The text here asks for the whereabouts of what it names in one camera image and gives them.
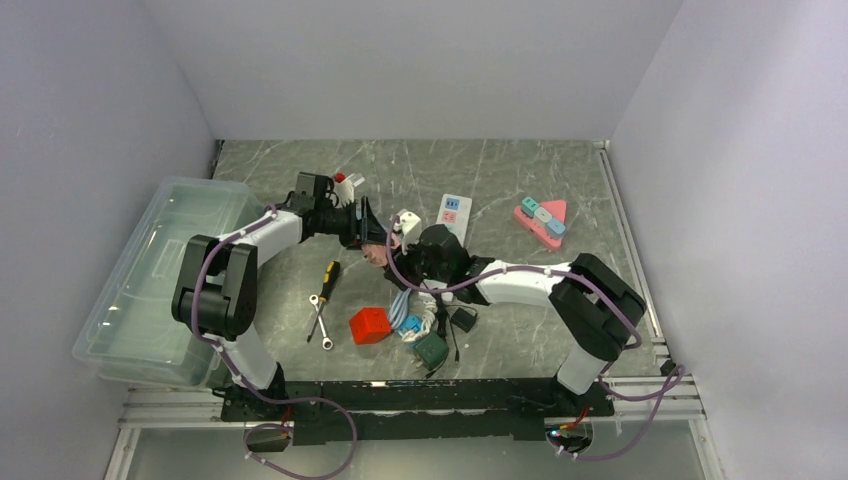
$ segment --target silver wrench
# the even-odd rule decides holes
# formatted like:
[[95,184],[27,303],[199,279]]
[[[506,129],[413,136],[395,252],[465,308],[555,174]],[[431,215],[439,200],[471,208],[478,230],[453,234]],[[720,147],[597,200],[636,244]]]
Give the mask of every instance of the silver wrench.
[[316,320],[318,321],[318,325],[321,326],[321,335],[324,336],[324,339],[321,340],[321,347],[323,347],[324,350],[332,350],[333,341],[330,340],[330,337],[327,336],[327,328],[324,327],[324,317],[323,317],[323,315],[321,315],[321,312],[318,310],[318,308],[319,308],[318,307],[318,303],[319,303],[318,295],[310,295],[309,296],[309,303],[311,303],[312,306],[315,307],[315,312],[318,313],[318,318]]

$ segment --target pink tray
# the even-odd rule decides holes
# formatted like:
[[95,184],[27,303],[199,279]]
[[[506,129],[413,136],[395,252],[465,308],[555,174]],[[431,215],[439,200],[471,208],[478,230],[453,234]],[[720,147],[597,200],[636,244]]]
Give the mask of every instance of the pink tray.
[[[559,220],[563,225],[565,225],[565,209],[566,204],[565,200],[554,200],[551,202],[542,202],[539,204],[545,210],[551,212],[551,216]],[[548,232],[545,231],[545,227],[540,227],[536,225],[536,222],[533,221],[532,218],[524,215],[524,212],[521,211],[521,207],[515,207],[515,210],[512,211],[512,216],[515,220],[521,224],[522,227],[530,230],[536,238],[542,242],[542,245],[548,247],[548,250],[554,251],[559,250],[559,247],[562,246],[562,238],[559,240],[554,240],[553,238],[548,236]]]

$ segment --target white wall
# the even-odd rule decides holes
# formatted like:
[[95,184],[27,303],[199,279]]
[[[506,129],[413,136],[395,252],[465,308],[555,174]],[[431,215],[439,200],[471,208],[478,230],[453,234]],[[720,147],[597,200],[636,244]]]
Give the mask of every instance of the white wall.
[[609,138],[681,0],[146,0],[218,138]]
[[102,478],[126,385],[71,346],[168,174],[213,140],[136,0],[0,2],[0,477]]
[[612,137],[732,479],[848,477],[848,3],[686,0]]

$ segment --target red box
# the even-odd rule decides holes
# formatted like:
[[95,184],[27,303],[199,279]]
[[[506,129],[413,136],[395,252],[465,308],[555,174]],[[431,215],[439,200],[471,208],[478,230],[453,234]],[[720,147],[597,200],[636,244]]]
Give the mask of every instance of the red box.
[[386,311],[380,307],[365,307],[350,319],[350,333],[357,345],[377,343],[392,333]]

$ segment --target plastic bin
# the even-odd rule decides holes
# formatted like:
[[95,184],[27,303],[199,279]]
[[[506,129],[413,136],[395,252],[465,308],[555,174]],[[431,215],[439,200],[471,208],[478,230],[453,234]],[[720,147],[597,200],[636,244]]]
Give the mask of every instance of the plastic bin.
[[106,281],[74,344],[74,357],[110,380],[206,383],[219,357],[171,317],[185,246],[194,235],[235,230],[262,211],[242,183],[165,179]]

